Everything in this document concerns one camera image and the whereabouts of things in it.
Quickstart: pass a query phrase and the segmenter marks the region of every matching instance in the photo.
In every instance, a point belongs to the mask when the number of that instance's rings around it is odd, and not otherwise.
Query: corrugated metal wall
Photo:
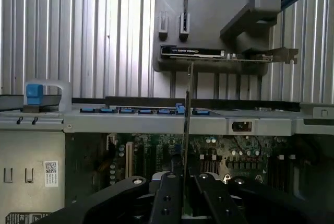
[[[300,0],[280,15],[271,46],[299,48],[297,65],[272,64],[264,77],[198,73],[195,97],[334,103],[333,2]],[[152,70],[154,0],[0,0],[0,7],[0,94],[22,94],[37,77],[69,80],[74,97],[184,97],[186,73]]]

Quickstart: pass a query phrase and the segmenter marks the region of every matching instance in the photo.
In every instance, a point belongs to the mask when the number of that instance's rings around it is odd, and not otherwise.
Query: circuit board
[[[156,172],[169,171],[171,156],[182,150],[182,135],[110,134],[108,140],[116,150],[110,184],[132,175],[151,179]],[[189,141],[200,171],[217,173],[225,183],[246,176],[268,184],[271,157],[277,159],[289,148],[287,138],[271,136],[190,135]]]

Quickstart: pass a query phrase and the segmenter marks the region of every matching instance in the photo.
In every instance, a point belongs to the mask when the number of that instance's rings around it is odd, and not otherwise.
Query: label
[[[45,161],[45,186],[58,187],[58,161]]]
[[[39,212],[39,213],[29,213],[29,212],[12,212],[6,216],[5,224],[31,224],[35,221],[48,216],[50,212]]]

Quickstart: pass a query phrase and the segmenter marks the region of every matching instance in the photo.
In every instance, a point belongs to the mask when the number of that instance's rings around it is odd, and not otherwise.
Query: screw hole
[[[161,214],[162,215],[169,215],[169,210],[167,208],[165,208],[161,211]]]

